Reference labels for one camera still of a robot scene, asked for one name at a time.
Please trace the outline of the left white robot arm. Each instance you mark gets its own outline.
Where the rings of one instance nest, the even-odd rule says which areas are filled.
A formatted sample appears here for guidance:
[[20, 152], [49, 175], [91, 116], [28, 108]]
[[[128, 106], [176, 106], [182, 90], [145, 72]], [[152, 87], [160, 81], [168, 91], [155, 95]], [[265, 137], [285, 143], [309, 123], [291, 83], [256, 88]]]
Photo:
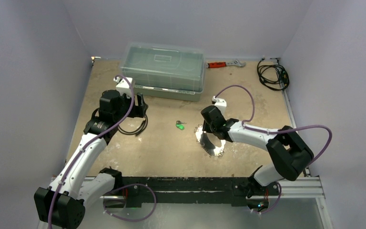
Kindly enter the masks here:
[[86, 209], [105, 193], [118, 195], [128, 187], [122, 173], [111, 168], [102, 169], [91, 183], [83, 182], [96, 158], [118, 131], [118, 125], [127, 117], [147, 118], [148, 104], [141, 93], [127, 95], [117, 90], [102, 93], [99, 107], [86, 124], [80, 143], [69, 162], [47, 188], [40, 187], [34, 201], [42, 222], [48, 228], [76, 229]]

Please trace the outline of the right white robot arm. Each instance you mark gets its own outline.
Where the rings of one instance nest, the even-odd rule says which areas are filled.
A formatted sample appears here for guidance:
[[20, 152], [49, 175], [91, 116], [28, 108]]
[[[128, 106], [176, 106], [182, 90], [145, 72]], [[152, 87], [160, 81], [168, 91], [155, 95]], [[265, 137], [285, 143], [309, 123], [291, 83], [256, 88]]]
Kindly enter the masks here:
[[243, 143], [268, 152], [271, 164], [260, 166], [244, 186], [246, 196], [265, 193], [268, 185], [286, 179], [295, 181], [314, 158], [312, 150], [290, 126], [272, 131], [243, 125], [238, 119], [225, 119], [220, 109], [210, 105], [201, 111], [203, 131], [220, 140]]

